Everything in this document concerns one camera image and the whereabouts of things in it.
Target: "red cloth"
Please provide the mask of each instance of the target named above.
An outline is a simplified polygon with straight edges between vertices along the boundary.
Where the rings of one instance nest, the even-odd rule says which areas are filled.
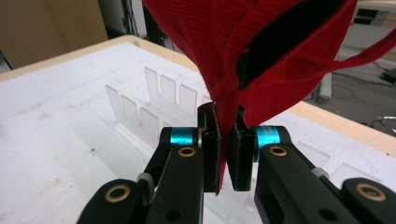
[[[302,23],[290,25],[276,38],[261,37],[262,43],[272,41],[279,50],[264,48],[262,61],[269,65],[241,88],[238,62],[241,55],[252,50],[257,36],[266,28],[276,27],[287,15],[294,16],[290,12],[298,11],[299,6],[305,3],[313,6],[316,2],[327,2],[330,7],[305,8],[295,19],[286,22]],[[221,173],[238,105],[246,109],[247,125],[259,125],[304,99],[325,74],[369,63],[396,46],[396,31],[393,31],[359,56],[344,62],[333,60],[347,33],[357,0],[145,0],[144,3],[165,33],[196,63],[216,103],[219,126],[226,140]],[[328,18],[306,28],[301,39],[293,40],[294,34],[315,23],[320,13],[327,10],[333,10],[328,12]],[[277,58],[272,59],[276,54],[279,54]],[[260,63],[261,56],[255,55]]]

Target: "cardboard box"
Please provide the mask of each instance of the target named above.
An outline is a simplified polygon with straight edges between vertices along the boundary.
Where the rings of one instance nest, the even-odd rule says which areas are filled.
[[[97,0],[0,0],[0,50],[12,68],[107,40]]]

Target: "brass ring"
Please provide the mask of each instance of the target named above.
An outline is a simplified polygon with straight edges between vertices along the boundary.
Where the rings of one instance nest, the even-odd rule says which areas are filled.
[[[117,189],[123,190],[123,193],[120,196],[113,197],[111,194]],[[126,199],[130,193],[131,193],[131,189],[127,185],[121,184],[121,185],[116,185],[116,186],[112,187],[111,189],[109,189],[106,193],[105,198],[106,198],[106,201],[108,201],[110,203],[118,203],[118,202],[121,202],[122,200]]]
[[[364,189],[369,189],[375,192],[376,195],[367,193]],[[387,196],[385,195],[385,193],[381,190],[378,189],[372,185],[368,185],[368,184],[357,184],[356,185],[356,190],[358,191],[358,193],[363,196],[366,199],[370,199],[372,201],[376,201],[376,202],[384,202],[387,199]]]
[[[288,151],[283,147],[270,147],[270,153],[276,156],[286,156]]]
[[[182,157],[191,157],[195,155],[195,149],[193,149],[192,147],[183,147],[178,150],[178,155]]]

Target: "blue tape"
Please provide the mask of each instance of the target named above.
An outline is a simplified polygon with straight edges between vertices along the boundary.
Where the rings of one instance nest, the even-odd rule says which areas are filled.
[[[280,143],[279,132],[274,126],[259,126],[255,127],[257,142],[259,145],[259,155],[257,156],[257,160],[260,158],[260,150],[262,147],[268,144],[277,144]]]
[[[171,144],[192,145],[192,128],[172,128]]]

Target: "red fabric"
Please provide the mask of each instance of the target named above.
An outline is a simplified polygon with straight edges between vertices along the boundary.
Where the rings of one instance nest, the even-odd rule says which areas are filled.
[[[357,4],[357,0],[345,0],[313,34],[240,91],[236,70],[240,55],[248,51],[249,43],[263,28],[301,2],[303,0],[144,1],[156,22],[198,66],[216,103],[223,139],[228,139],[238,105],[246,109],[246,124],[258,125],[304,99],[325,74],[369,63],[396,46],[393,31],[363,54],[334,62]],[[227,147],[223,149],[223,158],[226,150]],[[225,159],[221,167],[223,173]]]

